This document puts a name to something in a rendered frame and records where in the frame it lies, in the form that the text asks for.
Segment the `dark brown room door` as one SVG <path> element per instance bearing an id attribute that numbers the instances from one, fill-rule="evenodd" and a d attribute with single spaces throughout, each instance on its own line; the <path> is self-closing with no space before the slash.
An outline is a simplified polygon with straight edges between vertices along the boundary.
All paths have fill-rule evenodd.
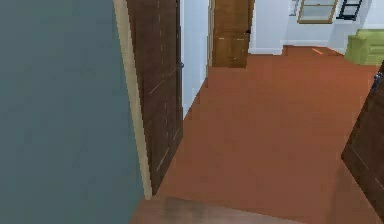
<path id="1" fill-rule="evenodd" d="M 152 192 L 183 137 L 180 0 L 126 0 Z"/>

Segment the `light brown wooden door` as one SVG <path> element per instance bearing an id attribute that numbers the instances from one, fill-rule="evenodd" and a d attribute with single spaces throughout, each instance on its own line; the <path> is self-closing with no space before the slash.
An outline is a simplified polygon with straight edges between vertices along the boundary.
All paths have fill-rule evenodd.
<path id="1" fill-rule="evenodd" d="M 245 68 L 255 0 L 214 0 L 212 67 Z"/>

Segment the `dark brown panelled door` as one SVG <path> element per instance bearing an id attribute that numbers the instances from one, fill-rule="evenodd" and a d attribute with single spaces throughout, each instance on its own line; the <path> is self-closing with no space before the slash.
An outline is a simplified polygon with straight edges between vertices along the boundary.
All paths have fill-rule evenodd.
<path id="1" fill-rule="evenodd" d="M 370 88 L 341 158 L 384 224 L 384 61 L 378 72 L 381 82 Z"/>

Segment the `green sofa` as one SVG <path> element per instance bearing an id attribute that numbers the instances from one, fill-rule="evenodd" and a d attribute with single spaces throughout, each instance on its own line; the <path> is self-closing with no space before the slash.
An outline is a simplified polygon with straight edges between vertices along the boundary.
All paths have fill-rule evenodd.
<path id="1" fill-rule="evenodd" d="M 354 35 L 349 35 L 344 58 L 359 65 L 381 65 L 384 29 L 358 29 Z"/>

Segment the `black framed picture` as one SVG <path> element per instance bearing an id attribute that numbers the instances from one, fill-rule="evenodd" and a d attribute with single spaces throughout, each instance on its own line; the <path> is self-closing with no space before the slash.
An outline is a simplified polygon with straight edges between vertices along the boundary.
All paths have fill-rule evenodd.
<path id="1" fill-rule="evenodd" d="M 341 0 L 337 19 L 355 21 L 363 0 Z"/>

